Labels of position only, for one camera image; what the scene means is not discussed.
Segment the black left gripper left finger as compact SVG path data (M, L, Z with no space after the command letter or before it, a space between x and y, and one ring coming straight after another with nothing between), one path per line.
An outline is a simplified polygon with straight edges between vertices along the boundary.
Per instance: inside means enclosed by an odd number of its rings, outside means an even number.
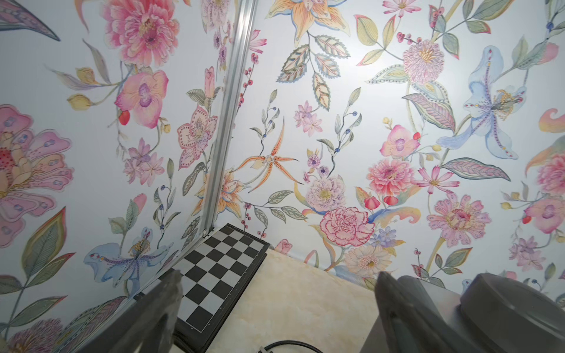
M168 353L182 301L182 275L167 274L102 334L81 348L92 353Z

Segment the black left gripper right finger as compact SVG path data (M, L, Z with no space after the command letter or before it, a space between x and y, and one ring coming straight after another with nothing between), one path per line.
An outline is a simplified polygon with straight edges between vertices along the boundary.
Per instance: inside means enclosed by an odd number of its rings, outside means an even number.
M468 351L468 343L441 317L421 280L381 272L375 297L390 352Z

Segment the silver grey coffee machine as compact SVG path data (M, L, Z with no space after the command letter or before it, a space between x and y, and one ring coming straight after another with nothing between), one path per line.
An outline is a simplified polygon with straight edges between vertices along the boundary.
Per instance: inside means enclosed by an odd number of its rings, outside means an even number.
M564 310L514 279L479 274L463 294L421 280L467 352L563 352ZM362 352L390 352L380 313Z

